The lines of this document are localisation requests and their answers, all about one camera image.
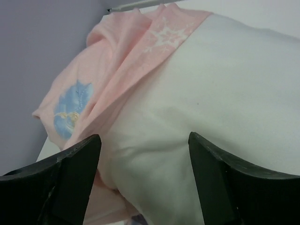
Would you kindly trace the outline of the pink printed pillowcase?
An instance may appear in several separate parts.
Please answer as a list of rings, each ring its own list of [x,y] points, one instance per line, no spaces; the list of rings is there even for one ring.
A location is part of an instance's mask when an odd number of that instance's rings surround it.
[[[60,150],[92,134],[101,138],[84,224],[106,225],[138,213],[114,186],[111,172],[116,155],[105,137],[137,88],[209,15],[172,3],[147,13],[134,9],[105,16],[33,113]]]

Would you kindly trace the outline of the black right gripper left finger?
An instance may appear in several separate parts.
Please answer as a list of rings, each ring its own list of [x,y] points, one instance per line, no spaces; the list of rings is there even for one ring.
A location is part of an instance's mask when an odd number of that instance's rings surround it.
[[[0,178],[0,225],[81,225],[101,150],[99,135]]]

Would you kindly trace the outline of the white pillow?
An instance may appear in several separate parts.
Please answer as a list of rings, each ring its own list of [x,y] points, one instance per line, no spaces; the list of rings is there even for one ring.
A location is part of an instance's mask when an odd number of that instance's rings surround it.
[[[299,39],[210,15],[127,101],[101,138],[101,175],[150,225],[203,224],[191,132],[299,174]]]

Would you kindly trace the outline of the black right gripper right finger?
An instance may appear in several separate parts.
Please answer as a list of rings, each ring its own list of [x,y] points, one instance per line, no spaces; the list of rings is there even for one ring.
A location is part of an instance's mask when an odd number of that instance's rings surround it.
[[[299,224],[298,175],[252,164],[195,132],[188,145],[205,224]]]

